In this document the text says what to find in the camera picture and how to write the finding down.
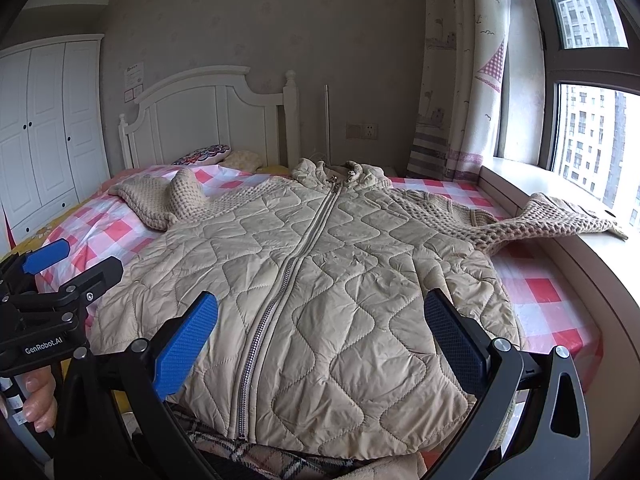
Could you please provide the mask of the person's left hand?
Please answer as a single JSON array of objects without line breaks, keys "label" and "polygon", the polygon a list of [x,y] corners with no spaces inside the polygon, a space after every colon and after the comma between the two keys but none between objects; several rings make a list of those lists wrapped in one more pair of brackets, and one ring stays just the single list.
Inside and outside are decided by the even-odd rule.
[{"label": "person's left hand", "polygon": [[54,427],[58,404],[54,397],[56,382],[50,366],[32,370],[20,376],[29,393],[23,411],[28,422],[34,424],[37,432],[45,432]]}]

